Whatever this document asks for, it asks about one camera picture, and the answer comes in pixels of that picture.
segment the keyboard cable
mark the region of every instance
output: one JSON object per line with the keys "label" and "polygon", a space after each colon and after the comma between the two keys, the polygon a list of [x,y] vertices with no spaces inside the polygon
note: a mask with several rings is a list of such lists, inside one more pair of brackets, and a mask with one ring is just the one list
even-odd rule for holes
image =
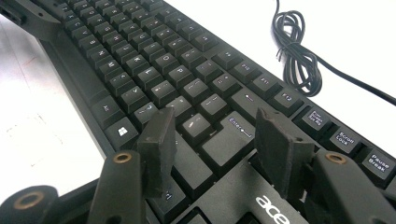
{"label": "keyboard cable", "polygon": [[303,15],[296,10],[279,12],[279,5],[279,0],[276,0],[276,13],[272,21],[272,30],[277,44],[281,47],[276,56],[279,61],[283,55],[286,56],[283,70],[283,80],[286,83],[307,97],[317,95],[322,87],[322,77],[318,69],[318,63],[321,63],[337,76],[396,105],[394,97],[339,71],[316,53],[302,46],[301,42],[305,32]]}

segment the brass insert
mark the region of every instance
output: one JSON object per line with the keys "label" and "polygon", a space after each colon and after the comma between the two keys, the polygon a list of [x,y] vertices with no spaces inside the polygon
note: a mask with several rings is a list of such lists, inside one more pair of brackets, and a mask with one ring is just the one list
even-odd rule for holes
{"label": "brass insert", "polygon": [[44,193],[42,191],[33,191],[22,195],[14,203],[14,208],[23,210],[30,207],[36,206],[44,199]]}
{"label": "brass insert", "polygon": [[326,154],[326,159],[329,160],[329,161],[332,161],[334,163],[337,163],[337,164],[345,164],[345,163],[347,163],[347,160],[343,156],[340,156],[340,155],[335,154],[335,153],[327,153]]}
{"label": "brass insert", "polygon": [[129,161],[132,158],[132,155],[127,152],[121,152],[113,157],[113,161],[115,163],[124,163]]}

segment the enter key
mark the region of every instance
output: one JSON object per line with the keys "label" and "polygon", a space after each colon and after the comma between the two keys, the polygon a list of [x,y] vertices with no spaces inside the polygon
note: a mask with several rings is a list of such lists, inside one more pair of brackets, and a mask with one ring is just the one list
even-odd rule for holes
{"label": "enter key", "polygon": [[238,112],[224,118],[222,130],[202,145],[202,156],[216,175],[222,176],[253,149],[254,127]]}

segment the cord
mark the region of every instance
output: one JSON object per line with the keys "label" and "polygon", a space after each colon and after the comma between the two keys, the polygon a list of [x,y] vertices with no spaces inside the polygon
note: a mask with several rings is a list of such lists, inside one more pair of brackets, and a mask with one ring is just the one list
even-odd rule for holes
{"label": "cord", "polygon": [[339,71],[316,53],[303,47],[301,45],[305,32],[303,15],[295,10],[279,13],[279,5],[279,0],[276,0],[276,13],[273,17],[272,29],[276,42],[281,46],[276,56],[279,60],[283,55],[286,56],[283,70],[283,80],[286,83],[307,97],[317,95],[322,87],[322,78],[318,69],[318,63],[321,63],[337,76],[396,105],[394,97]]}

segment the computer keyboard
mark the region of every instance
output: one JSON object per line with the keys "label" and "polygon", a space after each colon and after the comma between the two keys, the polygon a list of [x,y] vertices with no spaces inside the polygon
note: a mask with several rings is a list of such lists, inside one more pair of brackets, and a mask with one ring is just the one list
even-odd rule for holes
{"label": "computer keyboard", "polygon": [[[172,190],[148,199],[148,223],[273,223],[264,195],[290,223],[254,148],[258,108],[279,111],[316,149],[352,158],[396,193],[396,160],[216,34],[160,0],[68,0],[64,31],[42,42],[107,156],[131,149],[151,116],[176,111]],[[96,181],[61,197],[62,223],[84,223]]]}

